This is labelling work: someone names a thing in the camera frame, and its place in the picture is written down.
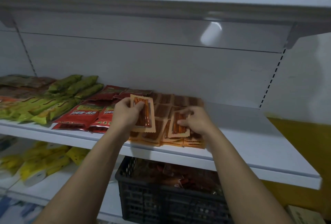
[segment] black plastic crate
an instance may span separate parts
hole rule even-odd
[[[141,224],[233,224],[223,196],[131,178],[136,158],[126,156],[118,180],[123,219]]]

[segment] yellow wall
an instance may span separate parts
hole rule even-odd
[[[283,205],[296,205],[320,212],[331,220],[331,126],[269,118],[271,123],[305,157],[323,179],[320,190],[271,181],[265,186]]]

